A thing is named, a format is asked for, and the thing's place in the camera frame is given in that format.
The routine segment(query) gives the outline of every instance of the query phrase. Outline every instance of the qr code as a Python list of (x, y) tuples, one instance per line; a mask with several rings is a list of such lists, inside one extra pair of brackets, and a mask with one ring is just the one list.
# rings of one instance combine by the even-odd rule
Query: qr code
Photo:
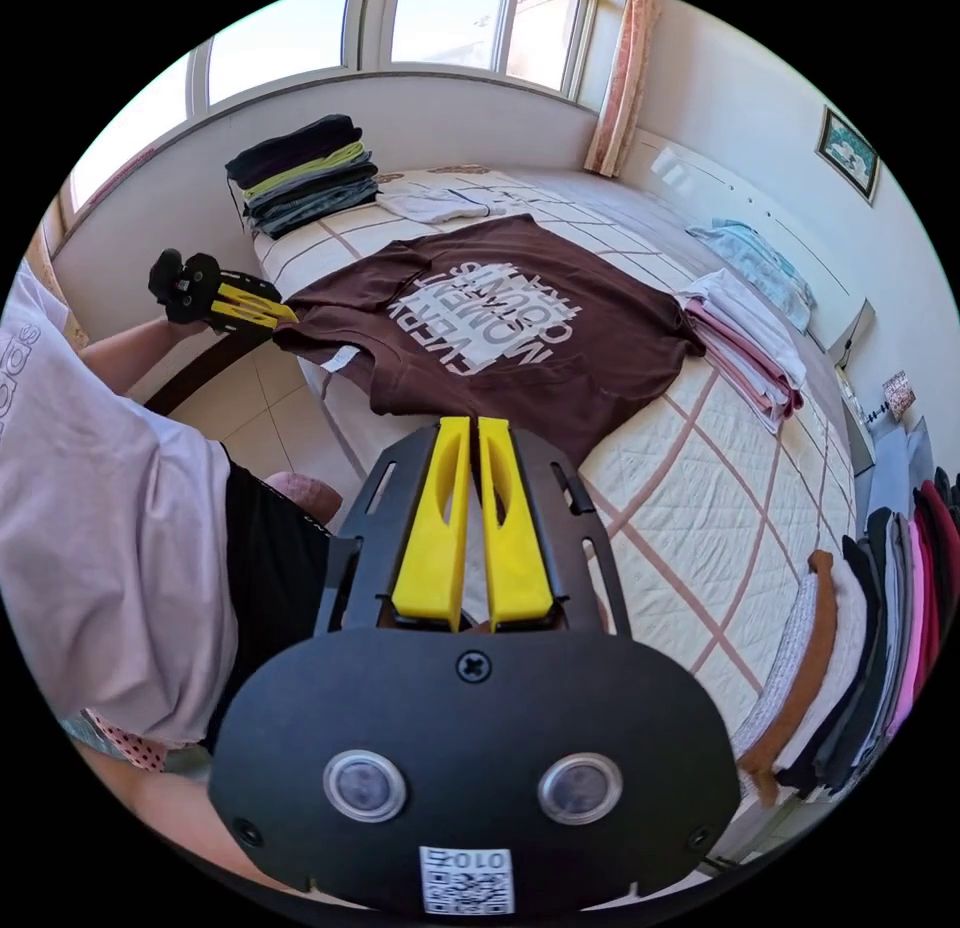
[(506, 850), (421, 848), (428, 915), (513, 914), (513, 866)]

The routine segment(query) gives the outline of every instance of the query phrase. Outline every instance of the framed picture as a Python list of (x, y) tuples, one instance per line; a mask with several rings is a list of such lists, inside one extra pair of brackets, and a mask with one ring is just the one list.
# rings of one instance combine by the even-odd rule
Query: framed picture
[(835, 111), (823, 109), (823, 127), (817, 154), (853, 185), (867, 200), (873, 202), (877, 190), (880, 159), (876, 149), (851, 128)]

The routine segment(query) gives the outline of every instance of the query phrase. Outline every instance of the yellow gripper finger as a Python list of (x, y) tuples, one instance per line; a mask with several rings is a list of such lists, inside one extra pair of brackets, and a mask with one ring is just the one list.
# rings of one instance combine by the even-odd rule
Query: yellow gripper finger
[(221, 284), (217, 300), (210, 306), (212, 311), (231, 318), (239, 318), (265, 328), (276, 328), (277, 320), (297, 322), (293, 309), (280, 302), (270, 301), (235, 285)]
[(401, 617), (459, 631), (469, 490), (470, 419), (443, 418), (393, 589)]
[(479, 434), (487, 599), (490, 630), (496, 631), (505, 623), (546, 618), (553, 595), (509, 426), (500, 419), (481, 418)]

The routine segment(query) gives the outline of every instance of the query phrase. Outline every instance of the white t-shirt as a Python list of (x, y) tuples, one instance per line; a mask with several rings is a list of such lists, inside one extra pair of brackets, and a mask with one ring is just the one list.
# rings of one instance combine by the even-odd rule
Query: white t-shirt
[(196, 742), (236, 655), (226, 452), (120, 398), (21, 264), (0, 318), (0, 590), (59, 718)]

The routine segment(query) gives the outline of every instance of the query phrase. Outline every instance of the black shorts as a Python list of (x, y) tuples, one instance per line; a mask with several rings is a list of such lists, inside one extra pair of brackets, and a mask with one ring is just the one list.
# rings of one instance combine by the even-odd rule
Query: black shorts
[(201, 742), (211, 754), (230, 702), (262, 665), (313, 636), (330, 532), (245, 468), (230, 462), (227, 575), (237, 654)]

